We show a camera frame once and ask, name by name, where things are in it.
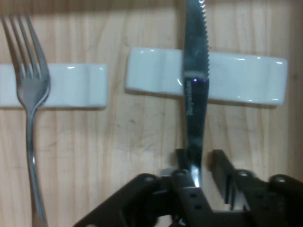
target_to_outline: fork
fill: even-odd
[[[22,46],[20,36],[12,15],[9,15],[9,20],[15,35],[19,52],[17,51],[17,48],[12,40],[6,20],[4,16],[1,16],[6,38],[9,44],[10,55],[14,64],[18,100],[24,107],[27,114],[26,145],[27,167],[32,203],[32,226],[47,227],[45,210],[42,202],[41,193],[39,191],[37,179],[33,132],[36,110],[46,101],[50,92],[50,75],[45,56],[43,54],[41,45],[34,31],[34,28],[30,22],[29,16],[26,15],[25,18],[35,47],[38,64],[36,63],[34,51],[30,46],[20,15],[17,16],[17,20],[30,61],[28,60],[25,48]]]

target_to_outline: serrated knife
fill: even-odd
[[[201,161],[209,88],[208,41],[205,0],[186,1],[186,33],[183,59],[187,169],[201,187]]]

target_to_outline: wood grain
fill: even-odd
[[[0,0],[0,14],[28,11],[48,62],[106,63],[108,107],[41,110],[35,144],[50,227],[72,226],[139,173],[158,174],[183,146],[182,100],[125,92],[133,47],[182,48],[183,0]],[[260,178],[303,180],[303,2],[208,0],[212,51],[289,60],[285,104],[277,108],[210,103],[205,155],[224,149]],[[10,63],[0,28],[0,63]],[[204,192],[222,200],[204,166]],[[0,226],[30,226],[25,113],[0,110]],[[167,220],[159,226],[167,226]]]

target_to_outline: fork handle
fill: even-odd
[[[34,116],[35,110],[27,112],[27,167],[29,175],[31,203],[32,203],[32,226],[47,227],[45,210],[42,202],[41,193],[39,190],[36,160],[34,154]]]

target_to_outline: screw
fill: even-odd
[[[243,177],[248,176],[248,173],[247,173],[246,171],[244,171],[244,170],[239,171],[238,174],[239,174],[240,176],[243,176]]]
[[[184,173],[183,171],[178,171],[178,172],[177,172],[177,175],[178,175],[178,176],[184,176],[185,173]]]
[[[280,183],[285,183],[286,182],[286,180],[281,176],[276,177],[276,181],[278,181]]]
[[[151,181],[153,181],[153,178],[151,176],[148,176],[148,177],[145,178],[145,181],[151,182]]]

